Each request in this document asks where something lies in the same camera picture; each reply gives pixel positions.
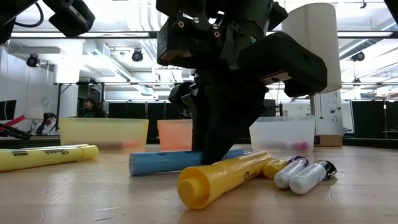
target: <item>blue marker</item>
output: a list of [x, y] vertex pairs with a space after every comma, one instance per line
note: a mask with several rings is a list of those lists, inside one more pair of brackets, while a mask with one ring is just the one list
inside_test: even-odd
[[[229, 150], [223, 159], [246, 155], [242, 149]], [[130, 175], [146, 175], [160, 172], [180, 171], [191, 166], [200, 166], [201, 152], [134, 152], [130, 154]]]

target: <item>table surface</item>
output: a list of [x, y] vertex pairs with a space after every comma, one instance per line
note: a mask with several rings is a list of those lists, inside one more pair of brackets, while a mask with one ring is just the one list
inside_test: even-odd
[[203, 210], [190, 210], [180, 201], [178, 173], [130, 177], [125, 153], [3, 172], [1, 223], [397, 223], [398, 151], [344, 147], [306, 156], [332, 161], [336, 178], [306, 195], [256, 178]]

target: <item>white marker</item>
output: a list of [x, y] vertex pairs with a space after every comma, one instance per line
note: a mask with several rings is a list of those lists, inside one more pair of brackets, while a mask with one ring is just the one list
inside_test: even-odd
[[308, 165], [308, 159], [301, 157], [285, 166], [282, 170], [276, 173], [274, 182], [280, 189], [289, 188], [291, 178], [298, 174]]
[[336, 167], [329, 161], [313, 163], [292, 177], [289, 186], [296, 194], [305, 194], [323, 180], [329, 180], [336, 174]]

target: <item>clear plastic bin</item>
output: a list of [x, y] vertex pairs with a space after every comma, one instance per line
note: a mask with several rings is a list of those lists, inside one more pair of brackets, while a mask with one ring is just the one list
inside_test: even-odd
[[192, 150], [192, 120], [158, 120], [161, 151]]
[[313, 151], [314, 116], [261, 117], [249, 129], [253, 151]]
[[61, 118], [61, 145], [94, 144], [100, 150], [144, 152], [147, 119]]

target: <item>person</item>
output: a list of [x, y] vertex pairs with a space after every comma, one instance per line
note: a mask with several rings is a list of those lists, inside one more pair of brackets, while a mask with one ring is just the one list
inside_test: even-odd
[[98, 106], [97, 102], [92, 98], [85, 99], [84, 118], [104, 118], [104, 111]]
[[53, 113], [45, 113], [43, 115], [43, 122], [37, 128], [36, 133], [38, 136], [58, 136], [60, 135], [59, 129], [57, 129], [56, 122], [53, 118], [56, 116]]

